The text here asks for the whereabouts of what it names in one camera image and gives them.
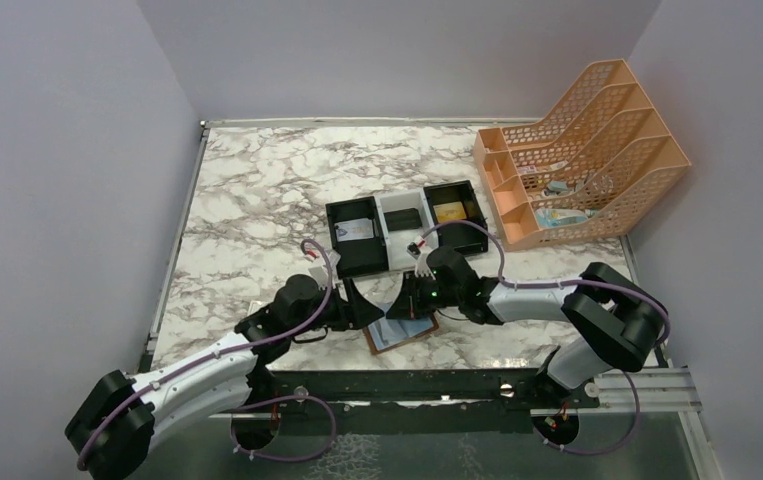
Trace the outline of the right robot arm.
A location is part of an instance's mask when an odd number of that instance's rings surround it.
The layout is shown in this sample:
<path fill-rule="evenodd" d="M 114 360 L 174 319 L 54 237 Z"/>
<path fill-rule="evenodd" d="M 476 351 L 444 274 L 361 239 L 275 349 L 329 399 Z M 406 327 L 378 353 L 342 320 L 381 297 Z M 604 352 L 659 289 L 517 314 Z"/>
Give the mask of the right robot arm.
<path fill-rule="evenodd" d="M 579 337 L 549 354 L 534 380 L 536 398 L 557 407 L 574 389 L 610 370 L 640 371 L 670 330 L 666 308 L 626 277 L 593 262 L 577 277 L 514 283 L 478 274 L 463 255 L 441 247 L 402 279 L 387 309 L 391 320 L 416 320 L 455 308 L 478 325 L 564 322 Z"/>

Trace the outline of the black and white card tray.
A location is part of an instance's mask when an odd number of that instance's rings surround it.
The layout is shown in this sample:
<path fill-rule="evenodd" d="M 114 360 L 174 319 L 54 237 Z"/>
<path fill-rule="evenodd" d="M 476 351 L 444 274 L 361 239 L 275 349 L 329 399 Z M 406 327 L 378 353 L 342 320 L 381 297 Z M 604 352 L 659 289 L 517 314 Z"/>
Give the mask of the black and white card tray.
<path fill-rule="evenodd" d="M 414 268 L 407 246 L 439 223 L 487 226 L 468 180 L 332 202 L 325 215 L 341 278 Z"/>

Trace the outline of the brown leather card holder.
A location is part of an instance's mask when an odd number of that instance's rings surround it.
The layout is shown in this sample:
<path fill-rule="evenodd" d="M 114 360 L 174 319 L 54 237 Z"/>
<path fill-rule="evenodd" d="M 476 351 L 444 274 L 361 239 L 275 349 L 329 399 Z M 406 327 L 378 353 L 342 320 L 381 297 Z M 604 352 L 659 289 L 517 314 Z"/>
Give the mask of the brown leather card holder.
<path fill-rule="evenodd" d="M 415 320 L 390 320 L 382 316 L 365 327 L 362 332 L 371 353 L 379 355 L 438 329 L 439 323 L 433 316 Z"/>

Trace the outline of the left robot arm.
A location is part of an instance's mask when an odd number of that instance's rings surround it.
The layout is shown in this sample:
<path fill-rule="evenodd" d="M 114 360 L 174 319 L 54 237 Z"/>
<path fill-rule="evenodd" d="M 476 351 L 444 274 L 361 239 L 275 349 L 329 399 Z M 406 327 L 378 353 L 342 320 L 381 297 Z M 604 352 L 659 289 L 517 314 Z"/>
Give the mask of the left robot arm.
<path fill-rule="evenodd" d="M 95 479 L 126 478 L 184 427 L 225 410 L 259 410 L 281 394 L 267 366 L 299 335 L 360 330 L 384 314 L 350 279 L 321 287 L 308 275 L 291 276 L 271 303 L 211 346 L 150 372 L 103 376 L 65 428 L 78 469 Z"/>

